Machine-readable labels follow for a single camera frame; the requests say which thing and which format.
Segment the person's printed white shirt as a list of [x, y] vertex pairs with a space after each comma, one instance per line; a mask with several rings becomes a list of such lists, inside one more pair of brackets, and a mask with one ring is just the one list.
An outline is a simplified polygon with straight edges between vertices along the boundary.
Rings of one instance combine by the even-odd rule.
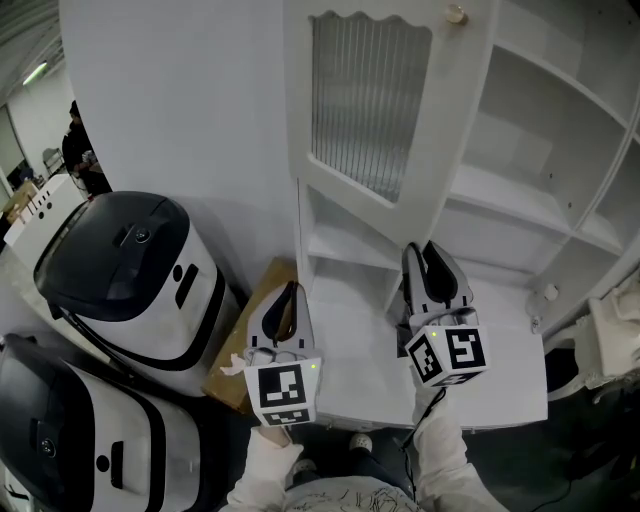
[[283, 512], [423, 512], [400, 488], [373, 477], [322, 478], [290, 489]]

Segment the person's right forearm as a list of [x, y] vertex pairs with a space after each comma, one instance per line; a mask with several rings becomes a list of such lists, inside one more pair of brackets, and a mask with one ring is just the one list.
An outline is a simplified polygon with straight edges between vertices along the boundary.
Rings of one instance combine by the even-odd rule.
[[467, 446], [448, 399], [420, 386], [415, 371], [413, 443], [418, 455], [416, 502], [424, 512], [508, 512], [467, 460]]

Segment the white black service robot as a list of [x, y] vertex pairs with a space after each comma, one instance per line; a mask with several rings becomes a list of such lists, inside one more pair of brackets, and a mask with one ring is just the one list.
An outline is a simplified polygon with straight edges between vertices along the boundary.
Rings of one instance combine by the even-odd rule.
[[211, 512], [225, 487], [188, 402], [16, 334], [0, 338], [0, 461], [54, 512]]
[[86, 201], [55, 231], [33, 278], [51, 312], [112, 360], [201, 397], [240, 308], [187, 211], [119, 191]]

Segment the large rectangular ceiling light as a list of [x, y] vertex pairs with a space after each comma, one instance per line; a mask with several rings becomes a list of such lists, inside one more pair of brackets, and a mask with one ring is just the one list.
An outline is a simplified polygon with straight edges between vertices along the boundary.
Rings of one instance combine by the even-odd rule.
[[26, 87], [31, 82], [33, 82], [36, 78], [38, 78], [48, 67], [48, 63], [46, 61], [40, 63], [22, 82], [22, 85]]

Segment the brown cardboard box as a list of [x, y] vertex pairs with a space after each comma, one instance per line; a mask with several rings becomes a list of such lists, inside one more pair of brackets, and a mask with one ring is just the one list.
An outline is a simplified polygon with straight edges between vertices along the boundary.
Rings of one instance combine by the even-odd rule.
[[232, 366], [233, 354], [241, 357], [247, 348], [249, 317], [260, 302], [280, 285], [296, 279], [297, 268], [293, 261], [279, 257], [271, 261], [210, 368], [202, 385], [207, 396], [240, 414], [252, 414], [244, 376], [242, 373], [226, 375], [222, 369]]

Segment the person's left forearm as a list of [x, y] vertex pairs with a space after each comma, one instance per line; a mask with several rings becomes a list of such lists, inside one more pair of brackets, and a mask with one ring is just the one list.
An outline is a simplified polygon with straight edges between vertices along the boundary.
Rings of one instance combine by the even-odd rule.
[[253, 427], [241, 478], [219, 512], [282, 512], [286, 486], [303, 447], [282, 427]]

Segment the ornate white chair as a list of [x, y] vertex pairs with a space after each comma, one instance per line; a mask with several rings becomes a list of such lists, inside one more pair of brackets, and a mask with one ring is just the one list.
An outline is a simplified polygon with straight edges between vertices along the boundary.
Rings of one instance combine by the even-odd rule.
[[577, 374], [548, 390], [550, 402], [587, 388], [598, 391], [598, 403], [606, 393], [640, 382], [640, 270], [604, 298], [590, 298], [586, 315], [544, 342], [546, 354], [568, 348]]

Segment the person's dark trousers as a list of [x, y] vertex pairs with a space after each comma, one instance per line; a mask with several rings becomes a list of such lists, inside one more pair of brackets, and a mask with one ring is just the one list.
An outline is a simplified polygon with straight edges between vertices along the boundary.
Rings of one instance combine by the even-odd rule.
[[289, 489], [318, 479], [359, 476], [372, 477], [387, 485], [398, 487], [403, 491], [407, 490], [402, 479], [398, 479], [389, 472], [371, 453], [365, 450], [354, 450], [340, 452], [339, 455], [340, 457], [334, 463], [316, 465], [317, 469], [314, 472], [292, 475]]

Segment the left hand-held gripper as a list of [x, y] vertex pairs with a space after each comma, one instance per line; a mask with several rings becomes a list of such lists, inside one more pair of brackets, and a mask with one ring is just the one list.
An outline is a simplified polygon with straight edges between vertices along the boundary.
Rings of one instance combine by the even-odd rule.
[[249, 317], [247, 344], [244, 377], [260, 423], [290, 427], [314, 422], [323, 358], [311, 350], [313, 329], [299, 282], [285, 282], [262, 299]]

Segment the white tub with black holes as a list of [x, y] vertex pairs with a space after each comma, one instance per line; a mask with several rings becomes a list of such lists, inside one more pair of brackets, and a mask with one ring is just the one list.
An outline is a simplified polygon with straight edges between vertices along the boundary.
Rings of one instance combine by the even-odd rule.
[[46, 247], [67, 218], [86, 197], [68, 174], [58, 174], [29, 199], [4, 236], [4, 242], [29, 271], [33, 271]]

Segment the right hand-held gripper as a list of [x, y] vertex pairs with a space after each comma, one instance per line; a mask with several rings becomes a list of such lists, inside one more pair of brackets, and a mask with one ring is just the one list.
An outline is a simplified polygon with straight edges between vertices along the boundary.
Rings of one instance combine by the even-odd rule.
[[[402, 271], [404, 299], [415, 314], [409, 319], [413, 336], [404, 348], [420, 386], [462, 385], [485, 372], [487, 330], [469, 307], [473, 292], [458, 263], [432, 241], [423, 255], [411, 242], [403, 251]], [[448, 311], [429, 313], [441, 310]]]

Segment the white shelf cabinet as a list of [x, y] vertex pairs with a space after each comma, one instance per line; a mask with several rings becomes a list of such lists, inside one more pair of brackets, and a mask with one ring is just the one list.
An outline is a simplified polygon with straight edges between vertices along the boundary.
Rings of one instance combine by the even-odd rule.
[[[399, 247], [297, 183], [297, 266], [398, 304]], [[479, 106], [429, 240], [472, 279], [572, 321], [640, 264], [640, 0], [499, 0]], [[542, 291], [559, 289], [553, 302]]]

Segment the white desk with drawers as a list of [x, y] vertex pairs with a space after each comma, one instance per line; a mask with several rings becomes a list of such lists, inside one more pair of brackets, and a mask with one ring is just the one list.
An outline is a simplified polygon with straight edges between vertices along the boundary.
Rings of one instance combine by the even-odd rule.
[[[472, 279], [473, 305], [489, 338], [490, 368], [453, 386], [447, 399], [465, 429], [514, 427], [548, 417], [543, 343], [525, 312], [526, 289]], [[373, 292], [317, 277], [308, 294], [314, 339], [323, 353], [320, 420], [337, 427], [410, 427], [415, 387], [396, 355], [394, 323]]]

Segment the white cabinet glass door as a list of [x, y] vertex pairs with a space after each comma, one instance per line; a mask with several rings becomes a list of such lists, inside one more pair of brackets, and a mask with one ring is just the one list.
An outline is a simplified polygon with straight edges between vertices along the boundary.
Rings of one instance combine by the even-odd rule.
[[289, 168], [399, 247], [461, 162], [499, 0], [283, 0]]

